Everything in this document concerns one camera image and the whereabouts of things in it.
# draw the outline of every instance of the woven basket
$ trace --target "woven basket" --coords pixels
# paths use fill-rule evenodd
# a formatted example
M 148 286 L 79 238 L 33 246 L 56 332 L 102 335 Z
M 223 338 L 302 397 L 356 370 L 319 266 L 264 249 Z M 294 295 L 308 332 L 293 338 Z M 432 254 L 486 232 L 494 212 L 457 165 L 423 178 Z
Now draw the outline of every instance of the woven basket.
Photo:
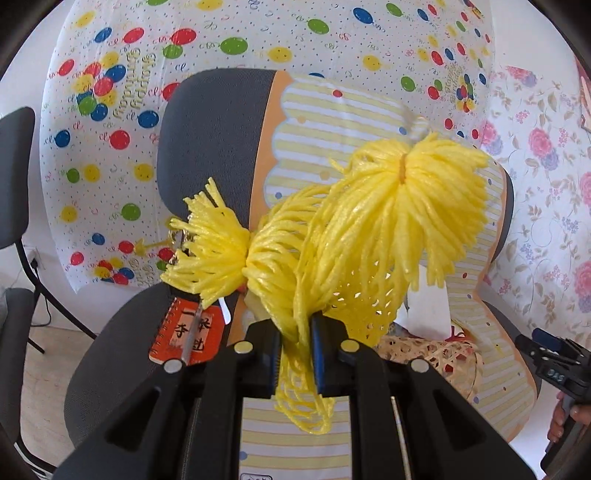
M 466 399 L 482 379 L 482 357 L 476 345 L 468 340 L 439 342 L 385 335 L 375 349 L 380 357 L 392 362 L 427 360 Z

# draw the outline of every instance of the human hand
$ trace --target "human hand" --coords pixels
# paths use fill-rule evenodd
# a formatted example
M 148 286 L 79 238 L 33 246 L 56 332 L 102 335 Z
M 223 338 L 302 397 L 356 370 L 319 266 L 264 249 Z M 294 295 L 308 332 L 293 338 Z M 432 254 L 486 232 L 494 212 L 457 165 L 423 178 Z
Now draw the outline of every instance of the human hand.
M 554 443 L 557 443 L 564 434 L 563 425 L 567 418 L 566 413 L 562 409 L 564 393 L 558 392 L 556 398 L 558 398 L 558 404 L 554 409 L 552 422 L 550 423 L 550 429 L 548 430 L 548 440 Z M 570 409 L 570 416 L 576 422 L 582 423 L 584 425 L 591 424 L 591 405 L 575 405 Z

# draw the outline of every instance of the chair seat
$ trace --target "chair seat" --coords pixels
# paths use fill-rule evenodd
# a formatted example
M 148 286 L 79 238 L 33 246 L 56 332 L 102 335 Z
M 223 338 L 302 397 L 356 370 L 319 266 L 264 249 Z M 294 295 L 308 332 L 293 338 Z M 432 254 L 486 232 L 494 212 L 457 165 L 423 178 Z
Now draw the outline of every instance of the chair seat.
M 147 288 L 123 305 L 92 343 L 66 392 L 64 419 L 74 446 L 158 367 L 148 353 L 173 299 L 166 284 Z
M 21 428 L 22 376 L 35 302 L 25 288 L 9 288 L 6 301 L 8 315 L 0 330 L 0 423 L 14 443 Z

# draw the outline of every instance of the silver rivet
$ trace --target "silver rivet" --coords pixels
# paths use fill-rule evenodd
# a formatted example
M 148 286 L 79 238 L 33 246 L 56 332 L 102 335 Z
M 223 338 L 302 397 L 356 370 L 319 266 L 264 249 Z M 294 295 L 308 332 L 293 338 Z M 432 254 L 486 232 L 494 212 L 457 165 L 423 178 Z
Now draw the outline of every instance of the silver rivet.
M 429 363 L 422 358 L 416 358 L 410 362 L 410 368 L 417 373 L 424 374 L 429 371 Z
M 238 342 L 236 345 L 234 345 L 234 351 L 240 354 L 250 353 L 252 352 L 253 348 L 254 347 L 252 346 L 252 343 L 247 342 L 246 340 Z
M 164 371 L 168 374 L 175 374 L 176 372 L 179 372 L 182 367 L 183 363 L 179 359 L 173 358 L 166 361 L 164 364 Z
M 355 340 L 347 339 L 340 343 L 340 349 L 343 352 L 355 353 L 359 350 L 359 344 Z

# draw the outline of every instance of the orange notebook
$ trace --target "orange notebook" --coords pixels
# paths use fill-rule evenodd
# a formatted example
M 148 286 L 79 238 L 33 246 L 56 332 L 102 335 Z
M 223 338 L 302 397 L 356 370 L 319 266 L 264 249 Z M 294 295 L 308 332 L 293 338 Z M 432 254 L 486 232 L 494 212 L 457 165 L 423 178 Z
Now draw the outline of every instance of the orange notebook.
M 174 299 L 150 349 L 150 360 L 163 364 L 171 358 L 181 358 L 183 345 L 198 305 L 195 301 L 178 297 Z M 220 307 L 211 306 L 203 311 L 189 365 L 207 362 L 216 355 L 222 341 L 224 326 Z

